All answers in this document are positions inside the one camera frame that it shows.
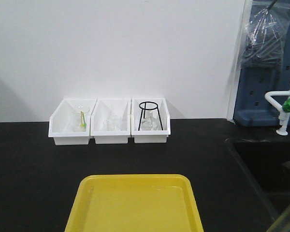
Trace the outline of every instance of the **black metal ring stand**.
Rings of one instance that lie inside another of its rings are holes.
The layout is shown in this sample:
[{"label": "black metal ring stand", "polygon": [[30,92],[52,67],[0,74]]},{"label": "black metal ring stand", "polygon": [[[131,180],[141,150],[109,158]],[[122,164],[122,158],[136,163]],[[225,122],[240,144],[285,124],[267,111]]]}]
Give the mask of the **black metal ring stand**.
[{"label": "black metal ring stand", "polygon": [[[155,105],[155,107],[154,108],[146,108],[146,104],[147,103],[151,103],[151,104],[154,104]],[[144,101],[144,102],[141,102],[140,104],[139,104],[139,107],[142,109],[142,111],[141,111],[141,116],[140,116],[140,123],[139,123],[139,129],[138,130],[140,130],[140,127],[141,127],[141,121],[142,121],[142,115],[143,115],[143,112],[144,112],[144,116],[143,116],[143,118],[145,118],[145,112],[146,112],[146,110],[157,110],[158,111],[158,116],[159,116],[159,121],[160,121],[160,125],[161,125],[161,129],[163,130],[163,127],[162,127],[162,121],[161,121],[161,117],[160,117],[160,112],[159,112],[159,107],[158,107],[158,104],[157,103],[155,103],[155,102],[153,102],[153,101]]]}]

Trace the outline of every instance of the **black countertop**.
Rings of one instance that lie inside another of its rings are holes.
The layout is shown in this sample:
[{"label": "black countertop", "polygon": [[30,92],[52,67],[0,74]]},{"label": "black countertop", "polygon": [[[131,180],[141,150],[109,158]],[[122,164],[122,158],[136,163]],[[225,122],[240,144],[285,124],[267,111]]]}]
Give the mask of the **black countertop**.
[{"label": "black countertop", "polygon": [[182,174],[205,232],[266,231],[273,219],[225,141],[290,134],[225,119],[171,120],[171,130],[166,144],[55,146],[48,122],[0,123],[0,232],[63,232],[80,181],[93,174]]}]

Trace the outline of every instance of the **yellow plastic tray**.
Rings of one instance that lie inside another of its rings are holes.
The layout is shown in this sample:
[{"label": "yellow plastic tray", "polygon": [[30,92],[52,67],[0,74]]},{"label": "yellow plastic tray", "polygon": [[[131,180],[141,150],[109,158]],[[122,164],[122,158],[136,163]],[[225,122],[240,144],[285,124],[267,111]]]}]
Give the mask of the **yellow plastic tray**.
[{"label": "yellow plastic tray", "polygon": [[65,232],[203,232],[189,180],[177,174],[92,175]]}]

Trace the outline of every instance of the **blue pegboard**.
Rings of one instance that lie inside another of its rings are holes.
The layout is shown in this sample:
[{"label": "blue pegboard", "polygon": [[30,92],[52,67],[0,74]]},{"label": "blue pegboard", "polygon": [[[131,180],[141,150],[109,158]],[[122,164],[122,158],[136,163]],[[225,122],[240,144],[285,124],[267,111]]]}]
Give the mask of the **blue pegboard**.
[{"label": "blue pegboard", "polygon": [[[268,91],[289,90],[289,88],[290,26],[285,43],[281,72],[264,68],[244,68],[241,70],[234,120],[243,126],[278,125],[278,111],[264,98],[264,95]],[[282,104],[287,97],[277,97],[275,99]]]}]

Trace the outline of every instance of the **white faucet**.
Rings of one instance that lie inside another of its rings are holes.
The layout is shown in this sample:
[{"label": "white faucet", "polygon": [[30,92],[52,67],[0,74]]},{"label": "white faucet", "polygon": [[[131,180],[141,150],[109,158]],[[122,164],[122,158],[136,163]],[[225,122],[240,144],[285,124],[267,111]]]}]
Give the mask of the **white faucet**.
[{"label": "white faucet", "polygon": [[[288,96],[288,100],[285,101],[284,105],[279,104],[272,96]],[[290,117],[290,108],[288,108],[285,104],[290,104],[290,90],[289,91],[271,91],[265,94],[265,99],[275,107],[279,112],[279,124],[280,129],[276,130],[277,134],[280,135],[288,135],[287,125]]]}]

